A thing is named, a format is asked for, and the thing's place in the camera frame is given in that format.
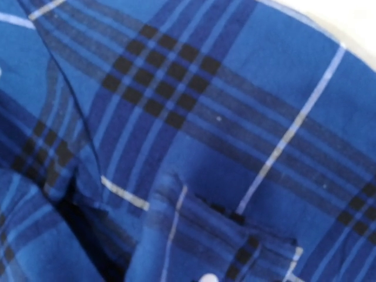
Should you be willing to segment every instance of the blue fabric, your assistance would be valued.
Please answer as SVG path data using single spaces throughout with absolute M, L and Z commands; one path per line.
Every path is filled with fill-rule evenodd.
M 1 280 L 374 281 L 366 64 L 269 0 L 48 2 L 0 2 Z

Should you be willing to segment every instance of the button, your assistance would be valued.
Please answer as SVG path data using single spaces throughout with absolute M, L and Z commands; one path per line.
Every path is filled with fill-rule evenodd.
M 213 273 L 207 273 L 201 277 L 199 282 L 219 282 L 218 277 Z

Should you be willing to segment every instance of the shirt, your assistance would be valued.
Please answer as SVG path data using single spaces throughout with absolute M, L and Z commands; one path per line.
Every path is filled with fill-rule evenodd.
M 4 281 L 373 281 L 376 76 L 263 0 L 0 2 Z

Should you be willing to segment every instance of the blue plaid shirt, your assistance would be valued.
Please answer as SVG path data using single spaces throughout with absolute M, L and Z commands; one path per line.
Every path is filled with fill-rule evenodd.
M 0 280 L 374 281 L 375 93 L 270 0 L 2 0 Z

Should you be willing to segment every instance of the plaid fabric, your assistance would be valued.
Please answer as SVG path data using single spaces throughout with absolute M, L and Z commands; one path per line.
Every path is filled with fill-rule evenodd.
M 2 0 L 0 13 L 0 166 L 39 187 L 88 269 L 142 279 L 141 250 L 162 263 L 183 214 L 156 279 L 376 277 L 376 76 L 309 19 L 269 0 Z M 172 202 L 151 192 L 166 171 L 189 189 L 179 212 L 181 185 L 162 193 Z M 192 207 L 207 217 L 185 221 Z M 48 226 L 12 246 L 4 279 L 29 275 L 18 253 L 53 241 Z

